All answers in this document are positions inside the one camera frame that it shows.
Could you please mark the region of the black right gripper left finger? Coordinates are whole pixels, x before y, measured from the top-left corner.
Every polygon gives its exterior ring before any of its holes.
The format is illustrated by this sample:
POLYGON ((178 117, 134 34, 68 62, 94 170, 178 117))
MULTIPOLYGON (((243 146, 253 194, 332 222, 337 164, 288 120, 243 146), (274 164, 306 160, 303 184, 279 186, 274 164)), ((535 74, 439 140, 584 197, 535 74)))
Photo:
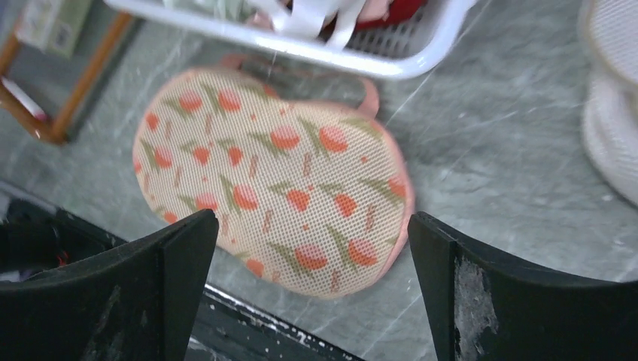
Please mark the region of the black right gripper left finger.
POLYGON ((3 360, 183 360, 218 221, 198 211, 160 231, 1 284, 3 360))

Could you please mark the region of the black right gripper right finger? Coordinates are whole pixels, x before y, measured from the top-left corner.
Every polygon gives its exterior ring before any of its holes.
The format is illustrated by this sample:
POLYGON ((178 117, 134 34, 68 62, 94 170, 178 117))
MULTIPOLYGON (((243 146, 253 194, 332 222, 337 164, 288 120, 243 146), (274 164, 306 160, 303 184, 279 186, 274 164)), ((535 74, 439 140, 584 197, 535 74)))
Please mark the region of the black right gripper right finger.
POLYGON ((637 283, 572 275, 427 213, 409 242, 439 360, 635 360, 637 283))

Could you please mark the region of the white plastic laundry basket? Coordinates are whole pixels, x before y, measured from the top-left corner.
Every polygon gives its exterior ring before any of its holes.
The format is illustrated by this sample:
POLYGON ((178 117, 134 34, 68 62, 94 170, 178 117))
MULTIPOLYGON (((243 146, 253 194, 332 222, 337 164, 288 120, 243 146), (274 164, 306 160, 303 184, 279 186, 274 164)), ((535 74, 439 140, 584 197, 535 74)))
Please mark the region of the white plastic laundry basket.
POLYGON ((201 12, 171 9, 160 1, 108 1, 140 17, 304 62, 377 78, 405 80, 433 70, 452 50, 474 1, 428 1, 397 26, 358 32, 344 50, 216 20, 201 12))

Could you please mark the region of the floral peach mesh laundry bag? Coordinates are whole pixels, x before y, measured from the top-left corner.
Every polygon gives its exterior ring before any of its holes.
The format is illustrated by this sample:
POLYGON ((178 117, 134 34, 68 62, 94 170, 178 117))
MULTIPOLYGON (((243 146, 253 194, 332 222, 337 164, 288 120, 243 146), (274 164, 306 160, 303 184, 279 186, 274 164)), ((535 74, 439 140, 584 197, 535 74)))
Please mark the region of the floral peach mesh laundry bag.
POLYGON ((375 84, 355 108, 282 99, 227 56, 185 71, 150 102, 132 147, 138 183, 167 223, 212 210, 217 246, 259 278, 334 299, 393 265, 415 194, 376 120, 375 84))

